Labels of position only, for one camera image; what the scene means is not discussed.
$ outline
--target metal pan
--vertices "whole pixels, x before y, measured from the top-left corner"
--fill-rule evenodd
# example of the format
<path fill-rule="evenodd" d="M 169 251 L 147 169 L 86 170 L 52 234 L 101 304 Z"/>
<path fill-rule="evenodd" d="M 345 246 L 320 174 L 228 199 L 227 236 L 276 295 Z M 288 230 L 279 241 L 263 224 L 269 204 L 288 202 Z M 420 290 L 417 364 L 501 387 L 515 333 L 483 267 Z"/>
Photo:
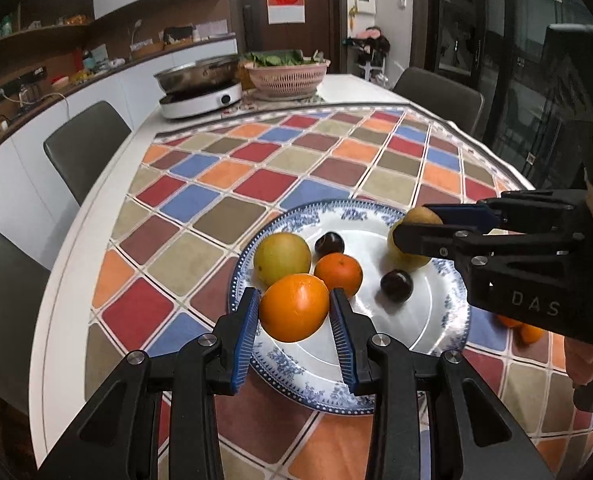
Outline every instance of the metal pan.
<path fill-rule="evenodd" d="M 236 54 L 209 57 L 163 70 L 154 77 L 166 94 L 209 91 L 235 78 L 238 61 Z"/>

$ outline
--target colorful checkered tablecloth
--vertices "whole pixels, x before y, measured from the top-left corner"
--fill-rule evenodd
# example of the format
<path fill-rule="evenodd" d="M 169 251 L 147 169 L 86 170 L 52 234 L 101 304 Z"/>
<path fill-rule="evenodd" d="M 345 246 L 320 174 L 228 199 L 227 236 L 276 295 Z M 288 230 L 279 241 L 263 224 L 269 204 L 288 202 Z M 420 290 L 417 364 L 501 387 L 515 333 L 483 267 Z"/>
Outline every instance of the colorful checkered tablecloth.
<path fill-rule="evenodd" d="M 518 189 L 502 164 L 414 107 L 317 105 L 262 112 L 157 139 L 134 176 L 91 305 L 85 396 L 127 351 L 177 351 L 226 311 L 248 240 L 281 212 L 360 197 L 401 209 L 475 202 Z M 593 415 L 577 411 L 563 338 L 520 345 L 473 309 L 467 359 L 560 476 L 593 449 Z M 170 398 L 161 415 L 160 478 L 167 478 Z M 371 416 L 317 413 L 253 370 L 236 397 L 217 397 L 225 477 L 362 479 Z M 423 478 L 429 435 L 421 433 Z"/>

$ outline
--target finger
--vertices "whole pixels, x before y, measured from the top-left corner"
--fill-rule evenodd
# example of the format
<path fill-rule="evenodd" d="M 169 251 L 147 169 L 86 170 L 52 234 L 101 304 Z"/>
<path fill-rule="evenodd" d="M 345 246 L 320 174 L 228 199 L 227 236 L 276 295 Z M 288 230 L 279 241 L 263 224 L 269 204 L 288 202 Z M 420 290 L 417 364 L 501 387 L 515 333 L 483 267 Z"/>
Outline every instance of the finger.
<path fill-rule="evenodd" d="M 573 383 L 586 385 L 593 380 L 593 362 L 587 363 L 577 354 L 568 354 L 565 358 L 565 370 Z"/>
<path fill-rule="evenodd" d="M 568 354 L 575 354 L 587 363 L 593 362 L 593 345 L 589 343 L 566 337 L 563 340 L 563 349 L 566 357 Z"/>

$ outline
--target plastic basket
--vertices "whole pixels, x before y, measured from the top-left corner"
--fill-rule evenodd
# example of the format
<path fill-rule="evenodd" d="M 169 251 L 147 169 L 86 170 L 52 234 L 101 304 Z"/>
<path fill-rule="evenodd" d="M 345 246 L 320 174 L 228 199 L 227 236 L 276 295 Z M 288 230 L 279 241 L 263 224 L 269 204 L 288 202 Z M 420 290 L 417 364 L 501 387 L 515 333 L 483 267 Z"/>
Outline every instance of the plastic basket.
<path fill-rule="evenodd" d="M 315 94 L 329 66 L 329 59 L 297 66 L 255 67 L 252 62 L 245 65 L 253 85 L 269 99 L 296 99 Z"/>

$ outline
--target orange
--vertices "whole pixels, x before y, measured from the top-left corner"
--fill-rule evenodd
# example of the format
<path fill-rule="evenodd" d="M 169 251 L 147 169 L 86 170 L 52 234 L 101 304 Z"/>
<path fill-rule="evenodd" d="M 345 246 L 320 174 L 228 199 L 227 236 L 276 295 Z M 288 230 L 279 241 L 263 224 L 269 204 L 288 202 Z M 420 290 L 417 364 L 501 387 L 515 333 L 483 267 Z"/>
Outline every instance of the orange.
<path fill-rule="evenodd" d="M 319 260 L 315 267 L 315 276 L 323 280 L 329 291 L 339 286 L 351 298 L 359 291 L 363 269 L 352 256 L 332 253 Z"/>
<path fill-rule="evenodd" d="M 508 328 L 515 328 L 523 324 L 523 322 L 521 321 L 517 321 L 516 319 L 512 319 L 510 317 L 502 316 L 501 314 L 497 314 L 497 319 Z"/>
<path fill-rule="evenodd" d="M 294 343 L 315 333 L 330 308 L 328 289 L 311 274 L 290 274 L 275 282 L 259 303 L 259 321 L 278 341 Z"/>
<path fill-rule="evenodd" d="M 521 334 L 522 341 L 526 345 L 530 345 L 541 339 L 545 333 L 545 330 L 539 328 L 538 326 L 523 324 L 519 329 L 519 333 Z"/>

